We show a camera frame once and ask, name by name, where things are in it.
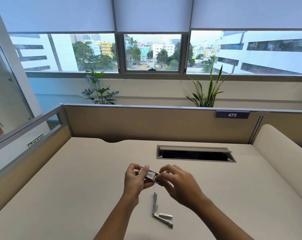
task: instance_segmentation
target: white wall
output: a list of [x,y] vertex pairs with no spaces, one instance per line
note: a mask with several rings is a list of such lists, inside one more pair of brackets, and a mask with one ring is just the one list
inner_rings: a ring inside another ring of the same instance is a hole
[[[186,99],[195,92],[188,80],[103,79],[111,91],[120,91],[116,104],[193,106]],[[84,79],[29,78],[44,112],[59,103],[90,103],[78,95],[90,85]],[[209,82],[202,81],[206,91]],[[215,107],[256,109],[302,109],[302,82],[225,81]]]

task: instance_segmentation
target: tree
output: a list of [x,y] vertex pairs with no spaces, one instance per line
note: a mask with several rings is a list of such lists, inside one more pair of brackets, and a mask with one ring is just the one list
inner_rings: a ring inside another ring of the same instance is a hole
[[214,64],[214,60],[215,60],[215,55],[212,55],[212,56],[210,56],[210,58],[208,60],[203,61],[202,62],[202,64],[203,64],[202,71],[205,73],[210,73],[211,67]]
[[149,51],[146,56],[148,57],[148,59],[152,59],[153,58],[153,51]]
[[85,43],[81,41],[76,41],[74,44],[72,44],[79,71],[86,70],[87,64],[89,63],[90,59],[92,59],[93,57],[93,51],[89,46],[89,44],[91,44],[91,42],[89,41]]
[[112,43],[111,53],[112,53],[112,55],[113,55],[114,61],[117,61],[117,60],[118,60],[118,57],[117,57],[117,54],[116,54],[116,46],[115,46],[115,43]]
[[171,61],[171,63],[170,63],[170,65],[169,66],[167,66],[165,69],[166,70],[173,70],[173,71],[175,71],[175,70],[177,70],[177,68],[178,68],[178,61],[177,60],[172,60]]
[[179,60],[180,60],[180,42],[178,42],[177,45],[174,47],[173,55],[168,57],[165,64],[170,66],[170,64],[173,60],[175,60],[179,63]]
[[189,52],[188,52],[188,64],[191,66],[194,65],[194,63],[195,63],[195,60],[192,59],[192,57],[193,57],[193,45],[190,44]]
[[177,45],[174,47],[174,50],[175,50],[175,51],[176,51],[176,50],[180,50],[180,45],[181,45],[180,42],[178,42]]
[[99,55],[98,60],[95,63],[95,67],[99,71],[112,71],[113,62],[111,60],[111,57],[106,55]]
[[157,54],[156,59],[161,63],[161,68],[163,68],[163,65],[168,59],[168,52],[166,49],[161,49],[161,51]]
[[137,65],[139,65],[141,60],[141,50],[138,47],[134,47],[132,50],[132,58]]
[[137,47],[137,41],[134,40],[132,37],[128,36],[127,34],[124,35],[124,39],[125,39],[125,46],[126,46],[127,64],[130,64],[130,60],[134,59],[133,49]]

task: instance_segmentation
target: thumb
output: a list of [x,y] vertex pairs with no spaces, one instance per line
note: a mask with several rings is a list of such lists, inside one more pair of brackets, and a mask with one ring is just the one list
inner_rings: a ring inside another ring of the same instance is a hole
[[146,174],[149,172],[149,168],[150,168],[149,165],[145,165],[138,176],[141,178],[144,178],[146,176]]

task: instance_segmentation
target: cubicle partition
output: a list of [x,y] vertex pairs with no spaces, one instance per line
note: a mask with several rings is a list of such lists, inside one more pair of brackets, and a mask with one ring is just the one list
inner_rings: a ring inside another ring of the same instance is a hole
[[60,104],[0,138],[0,210],[71,137],[253,144],[265,124],[302,147],[302,111]]

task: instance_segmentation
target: beige partition panel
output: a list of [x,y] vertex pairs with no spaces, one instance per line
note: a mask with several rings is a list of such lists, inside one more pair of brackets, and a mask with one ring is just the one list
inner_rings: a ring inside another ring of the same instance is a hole
[[302,198],[302,148],[269,124],[253,146]]
[[0,210],[71,138],[68,126],[44,138],[0,172]]
[[215,110],[65,106],[75,137],[123,140],[249,143],[260,112],[248,119],[215,118]]
[[302,113],[265,113],[255,137],[263,125],[272,125],[290,140],[302,147]]

